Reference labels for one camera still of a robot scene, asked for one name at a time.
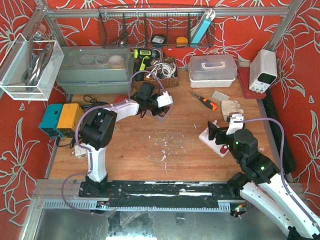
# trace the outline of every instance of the wire mesh shelf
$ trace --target wire mesh shelf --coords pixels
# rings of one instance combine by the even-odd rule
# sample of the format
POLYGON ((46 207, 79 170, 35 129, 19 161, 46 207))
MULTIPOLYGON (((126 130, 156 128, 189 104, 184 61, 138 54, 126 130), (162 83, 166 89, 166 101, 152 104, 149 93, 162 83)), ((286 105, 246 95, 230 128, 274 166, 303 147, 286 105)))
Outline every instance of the wire mesh shelf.
MULTIPOLYGON (((108 5, 101 6, 98 10, 98 33, 103 48, 149 48, 152 47, 151 40, 155 35, 166 37, 166 42, 157 44, 157 47, 190 46, 191 30, 200 22, 205 12, 205 8, 193 10, 191 6, 161 4, 150 4, 142 8, 135 8, 130 4, 108 5), (185 37, 188 43, 177 44, 178 37, 185 37)), ((212 47, 214 33, 215 24, 212 21, 197 47, 212 47)))

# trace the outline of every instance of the glove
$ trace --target glove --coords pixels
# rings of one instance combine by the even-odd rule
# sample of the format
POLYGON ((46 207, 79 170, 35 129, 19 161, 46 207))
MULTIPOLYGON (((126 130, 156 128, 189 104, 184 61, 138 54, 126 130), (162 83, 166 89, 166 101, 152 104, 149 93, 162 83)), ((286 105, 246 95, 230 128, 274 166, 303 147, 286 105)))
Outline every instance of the glove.
POLYGON ((245 111, 241 109, 241 105, 236 100, 222 100, 221 101, 221 110, 223 119, 227 121, 227 117, 230 113, 241 113, 245 111))

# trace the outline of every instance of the wicker basket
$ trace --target wicker basket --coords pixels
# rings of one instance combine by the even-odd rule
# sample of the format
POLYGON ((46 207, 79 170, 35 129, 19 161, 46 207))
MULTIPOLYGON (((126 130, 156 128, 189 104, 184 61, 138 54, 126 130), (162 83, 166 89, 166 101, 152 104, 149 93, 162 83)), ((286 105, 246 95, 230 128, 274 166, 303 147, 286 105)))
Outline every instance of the wicker basket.
MULTIPOLYGON (((165 60, 166 63, 170 64, 172 62, 176 63, 176 60, 174 57, 168 57, 166 60, 165 60)), ((134 62, 134 65, 137 65, 139 63, 139 61, 135 61, 134 62)), ((148 74, 144 74, 144 81, 133 81, 133 86, 135 87, 136 90, 139 90, 141 85, 145 82, 147 83, 151 83, 153 85, 155 85, 155 89, 160 89, 160 85, 158 83, 158 81, 156 79, 154 79, 152 77, 152 79, 148 79, 146 76, 148 74)), ((177 87, 179 86, 179 79, 178 79, 178 68, 175 69, 175 73, 174 73, 174 76, 175 77, 170 77, 170 78, 161 78, 160 79, 160 82, 162 83, 163 87, 165 89, 169 89, 169 88, 174 88, 174 87, 177 87)))

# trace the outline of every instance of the robotic arm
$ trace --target robotic arm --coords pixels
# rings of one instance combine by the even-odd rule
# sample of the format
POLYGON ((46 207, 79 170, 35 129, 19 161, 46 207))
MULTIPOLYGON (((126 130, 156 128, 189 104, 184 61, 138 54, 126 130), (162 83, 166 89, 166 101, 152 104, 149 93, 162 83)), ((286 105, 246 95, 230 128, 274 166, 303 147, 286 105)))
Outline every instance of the robotic arm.
POLYGON ((227 145, 244 173, 238 172, 227 182, 230 194, 254 204, 288 239, 320 239, 320 218, 297 196, 286 180, 284 186, 280 170, 271 159, 258 151, 258 140, 244 128, 243 122, 239 122, 243 120, 242 114, 231 113, 227 119, 229 127, 209 127, 209 137, 215 137, 217 145, 227 145))
POLYGON ((79 134, 92 154, 91 165, 88 152, 86 192, 99 196, 107 191, 106 148, 111 141, 116 122, 138 114, 143 117, 146 111, 157 116, 168 111, 167 106, 173 104, 167 91, 159 95, 153 94, 154 89, 153 84, 144 82, 130 99, 95 109, 85 116, 79 134))

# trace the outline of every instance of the wooden tabletop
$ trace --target wooden tabletop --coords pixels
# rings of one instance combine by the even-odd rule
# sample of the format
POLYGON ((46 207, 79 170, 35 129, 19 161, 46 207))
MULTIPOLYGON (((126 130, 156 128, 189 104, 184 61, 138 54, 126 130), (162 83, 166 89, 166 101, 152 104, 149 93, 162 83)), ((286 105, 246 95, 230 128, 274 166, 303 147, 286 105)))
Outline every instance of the wooden tabletop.
MULTIPOLYGON (((217 120, 220 127, 228 126, 223 120, 221 104, 211 96, 215 90, 237 100, 244 109, 244 119, 259 118, 255 99, 245 99, 236 79, 231 87, 191 88, 187 71, 179 71, 179 86, 169 88, 174 100, 171 115, 164 123, 150 116, 127 117, 115 125, 113 137, 106 150, 106 169, 110 180, 158 181, 227 181, 240 167, 228 153, 220 157, 199 139, 208 121, 217 120), (206 108, 189 91, 212 100, 216 111, 206 108)), ((113 102, 115 95, 92 95, 98 101, 113 102)), ((83 96, 75 95, 72 102, 83 104, 83 96)), ((246 127, 258 139, 258 147, 272 159, 264 124, 250 122, 246 127)), ((60 145, 67 144, 62 139, 60 145)), ((50 179, 64 179, 74 173, 88 171, 88 160, 71 155, 69 147, 59 147, 50 173, 50 179)))

